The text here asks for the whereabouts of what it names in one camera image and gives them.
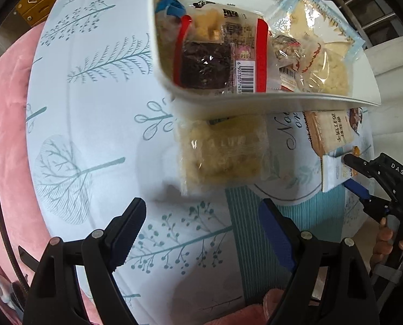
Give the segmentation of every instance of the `snack package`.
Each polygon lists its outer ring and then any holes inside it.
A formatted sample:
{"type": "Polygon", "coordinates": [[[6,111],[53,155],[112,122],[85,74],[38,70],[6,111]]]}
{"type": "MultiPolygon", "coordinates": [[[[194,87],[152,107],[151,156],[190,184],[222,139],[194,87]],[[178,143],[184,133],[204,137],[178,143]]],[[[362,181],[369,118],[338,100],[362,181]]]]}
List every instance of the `snack package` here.
{"type": "Polygon", "coordinates": [[[352,71],[343,58],[322,40],[304,36],[300,41],[278,34],[271,37],[278,59],[282,89],[347,95],[352,71]]]}
{"type": "Polygon", "coordinates": [[[185,7],[178,0],[159,0],[155,7],[157,46],[162,56],[162,68],[170,78],[173,75],[173,59],[180,30],[180,18],[185,7]]]}
{"type": "Polygon", "coordinates": [[[326,47],[353,62],[364,45],[359,34],[322,0],[283,0],[265,13],[272,30],[301,39],[305,35],[323,40],[326,47]]]}
{"type": "MultiPolygon", "coordinates": [[[[360,149],[354,146],[353,151],[347,154],[359,157],[360,149]]],[[[336,158],[329,155],[322,156],[322,192],[328,192],[358,174],[354,169],[345,165],[343,158],[347,154],[336,158]]]]}
{"type": "Polygon", "coordinates": [[[186,13],[175,47],[176,84],[216,95],[278,91],[279,66],[261,16],[208,1],[186,13]]]}
{"type": "Polygon", "coordinates": [[[354,141],[346,110],[305,111],[311,146],[319,157],[354,141]]]}
{"type": "Polygon", "coordinates": [[[181,122],[177,136],[183,195],[270,176],[264,116],[181,122]]]}
{"type": "Polygon", "coordinates": [[[265,17],[280,67],[296,72],[296,87],[283,80],[283,89],[349,93],[352,64],[364,41],[332,8],[322,0],[283,0],[265,17]]]}

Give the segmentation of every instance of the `teal striped panel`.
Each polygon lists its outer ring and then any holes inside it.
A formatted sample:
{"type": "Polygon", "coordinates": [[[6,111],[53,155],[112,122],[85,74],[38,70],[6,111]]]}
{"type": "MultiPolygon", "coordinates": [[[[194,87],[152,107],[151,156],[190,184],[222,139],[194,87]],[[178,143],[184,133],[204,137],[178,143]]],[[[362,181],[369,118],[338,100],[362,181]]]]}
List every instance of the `teal striped panel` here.
{"type": "MultiPolygon", "coordinates": [[[[257,208],[261,198],[248,187],[226,189],[242,276],[246,304],[260,303],[266,292],[285,288],[290,273],[278,264],[259,224],[257,208]]],[[[344,188],[319,192],[304,203],[282,207],[300,230],[309,230],[325,241],[340,241],[344,215],[344,188]]]]}

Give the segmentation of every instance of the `window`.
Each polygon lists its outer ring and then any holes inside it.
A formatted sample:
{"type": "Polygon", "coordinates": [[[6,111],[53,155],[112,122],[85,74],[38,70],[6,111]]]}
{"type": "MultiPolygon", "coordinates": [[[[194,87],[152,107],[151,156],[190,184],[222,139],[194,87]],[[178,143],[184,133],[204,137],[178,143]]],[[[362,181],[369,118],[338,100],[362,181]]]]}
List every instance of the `window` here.
{"type": "Polygon", "coordinates": [[[403,24],[384,0],[332,0],[367,47],[403,36],[403,24]]]}

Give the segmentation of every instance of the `blue gripper pad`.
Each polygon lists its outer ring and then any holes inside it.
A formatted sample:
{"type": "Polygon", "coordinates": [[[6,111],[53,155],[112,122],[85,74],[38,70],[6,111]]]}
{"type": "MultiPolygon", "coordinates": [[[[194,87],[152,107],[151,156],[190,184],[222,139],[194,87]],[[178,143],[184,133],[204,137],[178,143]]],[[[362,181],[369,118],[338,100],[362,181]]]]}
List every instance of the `blue gripper pad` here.
{"type": "Polygon", "coordinates": [[[281,215],[270,199],[263,199],[260,202],[259,220],[279,263],[289,271],[295,271],[299,229],[291,219],[281,215]]]}
{"type": "Polygon", "coordinates": [[[354,179],[348,179],[343,185],[350,190],[352,193],[357,195],[359,199],[367,200],[370,199],[370,193],[368,189],[363,187],[361,184],[356,182],[354,179]]]}

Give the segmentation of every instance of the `barcode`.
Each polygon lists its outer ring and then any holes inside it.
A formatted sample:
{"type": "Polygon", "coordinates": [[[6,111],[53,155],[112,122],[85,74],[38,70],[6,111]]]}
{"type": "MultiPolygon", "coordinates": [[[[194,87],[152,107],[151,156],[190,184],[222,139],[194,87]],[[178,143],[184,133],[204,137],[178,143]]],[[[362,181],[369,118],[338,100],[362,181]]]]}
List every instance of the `barcode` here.
{"type": "Polygon", "coordinates": [[[254,93],[254,69],[254,61],[236,61],[236,79],[238,93],[254,93]]]}
{"type": "Polygon", "coordinates": [[[290,68],[281,67],[280,72],[283,73],[283,74],[288,75],[289,77],[292,77],[293,79],[295,79],[295,71],[291,70],[290,68]]]}

